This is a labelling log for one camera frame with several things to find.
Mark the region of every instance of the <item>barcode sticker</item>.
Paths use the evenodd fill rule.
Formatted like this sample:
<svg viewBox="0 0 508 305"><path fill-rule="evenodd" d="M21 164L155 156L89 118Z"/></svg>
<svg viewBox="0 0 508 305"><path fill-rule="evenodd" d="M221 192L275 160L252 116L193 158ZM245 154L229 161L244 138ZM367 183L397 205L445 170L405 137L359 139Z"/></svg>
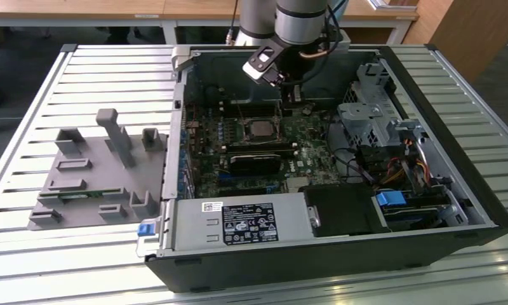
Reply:
<svg viewBox="0 0 508 305"><path fill-rule="evenodd" d="M136 18L160 18L160 15L136 14Z"/></svg>
<svg viewBox="0 0 508 305"><path fill-rule="evenodd" d="M204 202L201 204L201 212L220 212L221 211L223 202Z"/></svg>

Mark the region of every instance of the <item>blue connector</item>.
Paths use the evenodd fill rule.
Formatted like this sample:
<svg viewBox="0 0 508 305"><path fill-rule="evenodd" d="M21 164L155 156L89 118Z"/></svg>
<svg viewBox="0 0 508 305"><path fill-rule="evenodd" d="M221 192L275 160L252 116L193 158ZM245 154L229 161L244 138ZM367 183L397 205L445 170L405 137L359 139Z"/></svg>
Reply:
<svg viewBox="0 0 508 305"><path fill-rule="evenodd" d="M379 205L383 207L384 205L405 205L407 200L400 191L387 191L380 192L376 195L376 200L379 201Z"/></svg>
<svg viewBox="0 0 508 305"><path fill-rule="evenodd" d="M272 194L272 192L275 191L276 188L277 188L277 186L267 186L265 187L265 194Z"/></svg>

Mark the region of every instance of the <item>motherboard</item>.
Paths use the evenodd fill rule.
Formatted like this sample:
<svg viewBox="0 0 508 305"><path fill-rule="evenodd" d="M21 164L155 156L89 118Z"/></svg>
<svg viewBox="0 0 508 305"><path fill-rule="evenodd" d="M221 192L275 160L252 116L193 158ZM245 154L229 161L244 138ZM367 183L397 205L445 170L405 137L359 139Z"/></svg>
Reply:
<svg viewBox="0 0 508 305"><path fill-rule="evenodd" d="M339 183L325 144L328 111L315 103L220 102L185 112L196 198L296 193Z"/></svg>

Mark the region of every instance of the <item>warning label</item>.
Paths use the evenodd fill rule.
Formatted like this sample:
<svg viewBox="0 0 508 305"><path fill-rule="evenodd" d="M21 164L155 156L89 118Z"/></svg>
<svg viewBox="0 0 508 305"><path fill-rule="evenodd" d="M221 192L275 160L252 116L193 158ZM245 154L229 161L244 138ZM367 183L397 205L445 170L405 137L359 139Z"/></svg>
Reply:
<svg viewBox="0 0 508 305"><path fill-rule="evenodd" d="M272 203L221 207L221 219L228 246L279 240Z"/></svg>

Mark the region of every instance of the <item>white table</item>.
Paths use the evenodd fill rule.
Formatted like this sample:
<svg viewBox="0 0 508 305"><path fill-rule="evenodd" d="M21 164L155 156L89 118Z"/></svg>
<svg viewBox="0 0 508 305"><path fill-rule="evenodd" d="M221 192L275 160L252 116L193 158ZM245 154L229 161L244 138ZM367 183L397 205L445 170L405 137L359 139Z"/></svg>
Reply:
<svg viewBox="0 0 508 305"><path fill-rule="evenodd" d="M453 136L508 209L508 127L436 52L395 47ZM136 256L136 224L26 231L57 147L58 128L101 136L100 107L129 134L167 132L173 101L171 47L78 46L58 54L0 159L0 304L491 304L508 301L508 235L425 268L233 288L165 289ZM136 72L136 80L128 72ZM412 106L399 94L411 117Z"/></svg>
<svg viewBox="0 0 508 305"><path fill-rule="evenodd" d="M400 44L405 38L411 20L343 20L340 27L367 27L367 28L389 28L392 29L387 44ZM161 27L164 29L165 43L177 44L177 27L229 27L229 20L163 20Z"/></svg>

